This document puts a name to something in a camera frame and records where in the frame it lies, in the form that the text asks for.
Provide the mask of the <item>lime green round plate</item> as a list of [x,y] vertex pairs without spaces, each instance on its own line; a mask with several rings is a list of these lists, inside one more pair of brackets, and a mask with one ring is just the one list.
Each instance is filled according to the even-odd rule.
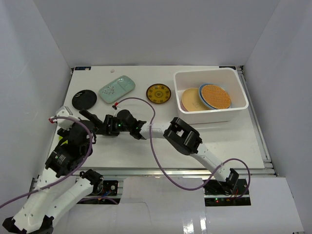
[[59,136],[58,137],[58,145],[61,146],[63,144],[67,144],[68,143],[68,137],[62,137]]

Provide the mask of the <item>yellow black patterned plate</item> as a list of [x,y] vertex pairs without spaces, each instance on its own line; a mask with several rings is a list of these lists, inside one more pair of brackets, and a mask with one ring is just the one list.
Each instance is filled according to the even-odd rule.
[[164,104],[171,98],[171,89],[161,83],[149,86],[146,90],[147,99],[153,104]]

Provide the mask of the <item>tan round plate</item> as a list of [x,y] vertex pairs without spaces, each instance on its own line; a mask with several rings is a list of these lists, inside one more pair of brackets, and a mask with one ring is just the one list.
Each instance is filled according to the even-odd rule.
[[188,112],[207,111],[209,108],[203,104],[199,97],[198,88],[189,88],[182,94],[181,103]]

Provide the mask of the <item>blue round plate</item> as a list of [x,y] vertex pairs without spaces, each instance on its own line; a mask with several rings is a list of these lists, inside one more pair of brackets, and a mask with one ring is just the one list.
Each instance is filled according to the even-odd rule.
[[212,110],[215,110],[214,107],[212,107],[211,105],[209,105],[209,104],[204,100],[203,95],[202,95],[202,92],[201,92],[202,89],[203,89],[205,86],[207,86],[207,85],[210,85],[210,84],[209,84],[209,83],[204,83],[204,84],[200,85],[199,91],[198,91],[198,93],[199,93],[199,98],[200,98],[200,100],[202,101],[202,103],[203,103],[205,106],[207,106],[208,108],[210,108],[210,109],[212,109]]

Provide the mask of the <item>woven wicker round plate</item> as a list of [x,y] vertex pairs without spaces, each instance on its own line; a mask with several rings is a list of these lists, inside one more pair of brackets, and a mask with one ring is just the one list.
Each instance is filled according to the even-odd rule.
[[207,85],[201,92],[204,100],[216,110],[227,109],[231,105],[231,98],[229,94],[217,85]]

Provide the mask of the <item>pink round plate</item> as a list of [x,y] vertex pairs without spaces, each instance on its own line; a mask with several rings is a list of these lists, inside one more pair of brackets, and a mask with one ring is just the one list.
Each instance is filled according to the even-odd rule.
[[183,111],[185,111],[185,112],[186,112],[186,111],[187,111],[187,109],[186,109],[186,108],[185,108],[185,106],[183,105],[182,100],[181,100],[181,102],[180,102],[180,103],[181,103],[181,104],[180,104],[180,105],[181,105],[181,109],[182,109]]

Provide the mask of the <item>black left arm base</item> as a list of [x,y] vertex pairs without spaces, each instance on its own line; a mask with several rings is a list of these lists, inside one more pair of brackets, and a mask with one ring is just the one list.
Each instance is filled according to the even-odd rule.
[[118,204],[118,181],[104,180],[96,189],[79,201],[79,204]]

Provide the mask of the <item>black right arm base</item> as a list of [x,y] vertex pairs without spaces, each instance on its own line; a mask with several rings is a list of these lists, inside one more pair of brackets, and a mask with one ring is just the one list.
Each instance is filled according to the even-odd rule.
[[206,207],[251,206],[249,191],[241,198],[247,188],[246,179],[239,179],[234,190],[223,188],[216,180],[211,180],[204,187]]

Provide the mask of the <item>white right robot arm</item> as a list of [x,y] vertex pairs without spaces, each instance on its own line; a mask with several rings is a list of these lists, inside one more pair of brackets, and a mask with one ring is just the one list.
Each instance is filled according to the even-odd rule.
[[225,194],[232,194],[238,188],[239,174],[233,168],[221,162],[204,145],[200,133],[182,119],[175,117],[170,123],[148,124],[145,121],[137,120],[128,110],[121,110],[116,116],[106,115],[104,121],[88,112],[80,110],[79,113],[91,121],[96,128],[97,135],[118,136],[120,132],[128,132],[138,140],[149,140],[152,153],[159,169],[175,186],[186,191],[194,191],[204,187],[209,181],[206,180],[201,186],[186,188],[173,181],[161,167],[153,147],[154,138],[166,139],[179,153],[196,159],[218,181],[221,191]]

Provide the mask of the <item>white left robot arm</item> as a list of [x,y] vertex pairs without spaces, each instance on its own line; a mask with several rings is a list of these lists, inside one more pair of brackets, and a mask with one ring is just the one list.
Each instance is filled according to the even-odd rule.
[[8,232],[50,234],[60,218],[80,200],[102,191],[102,175],[98,172],[80,172],[76,182],[72,176],[92,154],[96,142],[94,124],[75,120],[68,126],[60,125],[58,135],[61,140],[49,155],[35,189],[26,195],[28,199],[20,211],[4,220],[2,225]]

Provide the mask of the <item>white plastic bin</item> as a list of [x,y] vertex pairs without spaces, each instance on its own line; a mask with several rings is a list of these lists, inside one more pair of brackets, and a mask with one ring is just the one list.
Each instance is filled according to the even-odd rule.
[[249,102],[236,70],[225,67],[174,74],[178,116],[188,124],[231,121]]

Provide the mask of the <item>black round plate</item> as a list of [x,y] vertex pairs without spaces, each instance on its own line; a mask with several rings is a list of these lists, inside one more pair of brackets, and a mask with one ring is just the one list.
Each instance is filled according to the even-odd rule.
[[97,95],[92,90],[81,90],[72,98],[72,106],[77,110],[88,110],[97,102]]

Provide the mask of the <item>pale green rectangular dish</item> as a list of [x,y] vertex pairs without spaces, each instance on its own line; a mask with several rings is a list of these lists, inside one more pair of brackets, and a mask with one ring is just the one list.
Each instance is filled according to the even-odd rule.
[[99,97],[107,104],[116,102],[118,99],[134,90],[136,84],[128,76],[120,76],[100,88]]

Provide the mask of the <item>blue label sticker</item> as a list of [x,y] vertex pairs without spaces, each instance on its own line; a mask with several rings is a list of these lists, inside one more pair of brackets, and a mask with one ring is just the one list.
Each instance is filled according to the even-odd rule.
[[91,66],[76,66],[74,70],[75,71],[88,71],[88,70],[91,70]]

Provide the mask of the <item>aluminium table frame rail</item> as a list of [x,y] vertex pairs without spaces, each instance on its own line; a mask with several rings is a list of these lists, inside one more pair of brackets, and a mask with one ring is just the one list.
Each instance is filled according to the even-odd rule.
[[[163,172],[160,169],[94,169],[104,176],[162,176]],[[211,172],[208,170],[186,170],[186,169],[169,169],[165,171],[169,176],[195,176],[209,177]],[[276,176],[275,170],[267,169],[250,169],[251,176]]]

